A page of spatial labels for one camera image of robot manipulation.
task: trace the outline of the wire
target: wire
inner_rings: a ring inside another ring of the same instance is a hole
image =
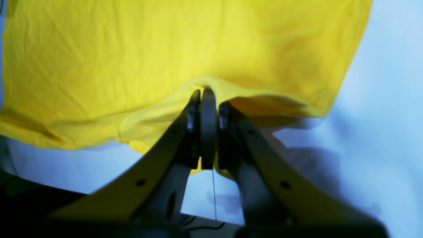
[[[225,225],[226,222],[223,222],[222,224],[220,224],[220,226],[218,227],[193,227],[193,228],[188,228],[185,231],[194,231],[194,230],[218,230],[220,228],[222,228]]]
[[[187,221],[183,226],[186,227],[187,225],[191,224],[195,220],[196,216],[193,216],[189,221]]]

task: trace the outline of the white table surface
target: white table surface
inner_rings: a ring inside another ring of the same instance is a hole
[[[423,236],[423,1],[374,0],[359,50],[330,114],[263,133],[304,176],[375,216],[392,238]],[[91,193],[141,155],[110,142],[78,151],[9,139],[5,169],[22,178]],[[236,184],[191,176],[185,213],[243,223]]]

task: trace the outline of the yellow cloth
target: yellow cloth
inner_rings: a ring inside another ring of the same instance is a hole
[[[324,116],[371,0],[9,0],[0,134],[141,153],[195,89],[249,116]]]

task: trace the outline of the black cable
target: black cable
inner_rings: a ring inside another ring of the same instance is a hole
[[[187,225],[191,224],[195,220],[196,216],[193,216],[189,221],[187,221],[183,226],[186,227]]]
[[[194,231],[194,230],[218,230],[220,228],[222,228],[225,225],[226,222],[223,222],[222,224],[220,224],[220,226],[218,227],[193,227],[193,228],[188,228],[185,231]]]

